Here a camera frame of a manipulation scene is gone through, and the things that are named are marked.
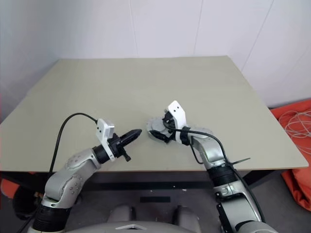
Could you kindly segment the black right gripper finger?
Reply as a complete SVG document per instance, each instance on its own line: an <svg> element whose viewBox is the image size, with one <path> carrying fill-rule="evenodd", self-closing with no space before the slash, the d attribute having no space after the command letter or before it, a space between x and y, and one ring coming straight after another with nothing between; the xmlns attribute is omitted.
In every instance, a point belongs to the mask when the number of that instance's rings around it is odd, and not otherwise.
<svg viewBox="0 0 311 233"><path fill-rule="evenodd" d="M162 134L160 133L159 131L156 131L156 130L151 130L149 131L149 133L156 139L160 140L160 141L163 141L165 143L168 143L169 142L169 138L165 135L165 134Z"/></svg>

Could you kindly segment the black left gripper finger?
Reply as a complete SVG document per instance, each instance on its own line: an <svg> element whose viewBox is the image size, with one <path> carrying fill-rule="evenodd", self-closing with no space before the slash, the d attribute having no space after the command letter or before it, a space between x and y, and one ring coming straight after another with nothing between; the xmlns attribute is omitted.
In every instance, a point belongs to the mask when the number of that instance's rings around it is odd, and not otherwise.
<svg viewBox="0 0 311 233"><path fill-rule="evenodd" d="M121 143L132 143L140 136L141 132L142 129L134 129L128 131L120 137Z"/></svg>
<svg viewBox="0 0 311 233"><path fill-rule="evenodd" d="M122 146L125 147L128 144L135 141L139 136L141 132L127 132L124 135L122 135Z"/></svg>

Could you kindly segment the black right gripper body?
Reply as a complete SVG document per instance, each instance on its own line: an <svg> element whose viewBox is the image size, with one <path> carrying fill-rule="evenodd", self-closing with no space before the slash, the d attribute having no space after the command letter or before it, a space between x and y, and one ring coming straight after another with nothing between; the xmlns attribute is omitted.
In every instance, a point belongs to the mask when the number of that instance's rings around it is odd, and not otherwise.
<svg viewBox="0 0 311 233"><path fill-rule="evenodd" d="M162 134L164 135L164 142L168 144L171 141L175 141L175 123L172 114L168 110L164 112Z"/></svg>

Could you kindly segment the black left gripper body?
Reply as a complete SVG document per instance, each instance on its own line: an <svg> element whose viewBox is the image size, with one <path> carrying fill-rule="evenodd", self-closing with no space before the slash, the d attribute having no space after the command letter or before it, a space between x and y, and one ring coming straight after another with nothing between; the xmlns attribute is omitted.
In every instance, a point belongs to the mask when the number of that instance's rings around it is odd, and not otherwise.
<svg viewBox="0 0 311 233"><path fill-rule="evenodd" d="M123 156L127 162L131 160L131 157L127 154L124 147L128 145L130 141L130 136L124 134L119 137L117 134L114 134L112 138L108 139L109 147L116 158Z"/></svg>

